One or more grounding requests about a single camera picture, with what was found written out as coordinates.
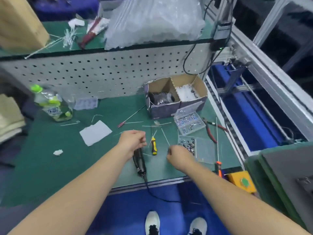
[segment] black shoelace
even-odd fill
[[[159,230],[156,227],[156,225],[150,225],[149,235],[159,235]]]
[[[199,229],[194,228],[192,233],[189,233],[190,235],[202,235]]]

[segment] hand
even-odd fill
[[[183,146],[172,145],[167,151],[167,160],[177,170],[187,174],[187,169],[195,163],[193,155]]]
[[[120,135],[117,144],[117,146],[125,150],[127,160],[131,159],[136,149],[146,145],[146,132],[139,130],[124,131]]]

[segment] clear plastic bottle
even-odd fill
[[[67,121],[73,117],[73,110],[56,91],[37,84],[32,85],[30,89],[35,93],[34,102],[55,121]]]

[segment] wire cutters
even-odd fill
[[[211,131],[210,131],[210,128],[209,128],[209,124],[211,125],[214,125],[216,126],[216,123],[214,122],[209,122],[206,118],[202,117],[202,120],[203,122],[205,123],[205,128],[207,129],[207,133],[208,133],[208,136],[210,137],[210,139],[214,142],[214,143],[217,143],[216,139],[213,137],[213,135],[211,134]],[[217,125],[218,128],[224,130],[225,132],[228,133],[228,129],[224,128],[223,126],[221,125]]]

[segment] white pegboard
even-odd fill
[[[1,67],[29,88],[32,84],[69,86],[98,98],[142,92],[149,80],[183,73],[193,45],[145,48],[96,54],[1,62]],[[209,61],[209,44],[197,44],[185,69],[198,73]]]

